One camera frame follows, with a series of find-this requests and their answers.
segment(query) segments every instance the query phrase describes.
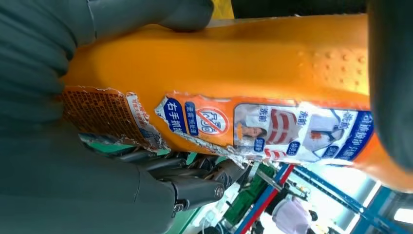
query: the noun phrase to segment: blue metal frame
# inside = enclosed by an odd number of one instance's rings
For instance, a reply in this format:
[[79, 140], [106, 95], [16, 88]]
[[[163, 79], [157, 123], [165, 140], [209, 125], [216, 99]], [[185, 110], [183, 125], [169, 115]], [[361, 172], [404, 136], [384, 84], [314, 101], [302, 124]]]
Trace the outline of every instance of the blue metal frame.
[[325, 181], [316, 173], [304, 167], [296, 167], [293, 170], [293, 172], [305, 181], [307, 181], [308, 183], [310, 183], [311, 185], [313, 185], [314, 187], [316, 187], [317, 189], [320, 189], [322, 192], [324, 192], [326, 195], [328, 195], [335, 201], [342, 204], [344, 207], [348, 208], [356, 214], [360, 214], [360, 217], [364, 218], [366, 221], [368, 221], [371, 225], [373, 225], [381, 232], [385, 234], [409, 234], [406, 230], [393, 224], [387, 219], [372, 213], [369, 209], [361, 205], [357, 200], [348, 196], [343, 191], [336, 188], [329, 182]]
[[[274, 177], [274, 181], [279, 183], [280, 179], [282, 177], [282, 175], [285, 173], [285, 171], [288, 168], [288, 164], [283, 164], [281, 166], [281, 169], [279, 172], [277, 172], [275, 174]], [[262, 206], [262, 204], [267, 200], [267, 198], [270, 196], [270, 194], [272, 193], [272, 191], [274, 190], [273, 187], [268, 186], [263, 194], [261, 194], [260, 198], [258, 198], [257, 202], [255, 203], [254, 207], [251, 209], [251, 211], [247, 214], [247, 216], [245, 217], [245, 219], [242, 221], [242, 223], [240, 224], [240, 226], [237, 228], [237, 230], [235, 231], [234, 234], [240, 234], [241, 231], [244, 229], [244, 227], [247, 225], [248, 221], [250, 219], [252, 219], [252, 217], [254, 216], [254, 214], [257, 212], [257, 210]]]

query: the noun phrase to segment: gray rubber glove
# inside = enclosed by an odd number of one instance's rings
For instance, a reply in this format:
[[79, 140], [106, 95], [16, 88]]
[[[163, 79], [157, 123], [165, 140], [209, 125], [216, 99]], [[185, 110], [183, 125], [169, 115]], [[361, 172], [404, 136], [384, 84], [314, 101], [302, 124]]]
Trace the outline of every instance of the gray rubber glove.
[[159, 234], [175, 191], [95, 155], [56, 102], [78, 46], [148, 23], [204, 28], [210, 0], [0, 1], [0, 233]]

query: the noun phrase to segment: torn label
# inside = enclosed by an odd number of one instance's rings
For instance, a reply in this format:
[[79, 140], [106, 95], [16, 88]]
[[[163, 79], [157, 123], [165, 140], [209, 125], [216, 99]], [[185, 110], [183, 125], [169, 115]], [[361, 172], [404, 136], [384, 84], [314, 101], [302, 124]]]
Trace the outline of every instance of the torn label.
[[167, 149], [165, 142], [161, 138], [161, 134], [149, 123], [149, 115], [143, 109], [138, 96], [134, 93], [127, 93], [126, 99], [133, 118], [139, 127], [139, 131], [152, 149]]

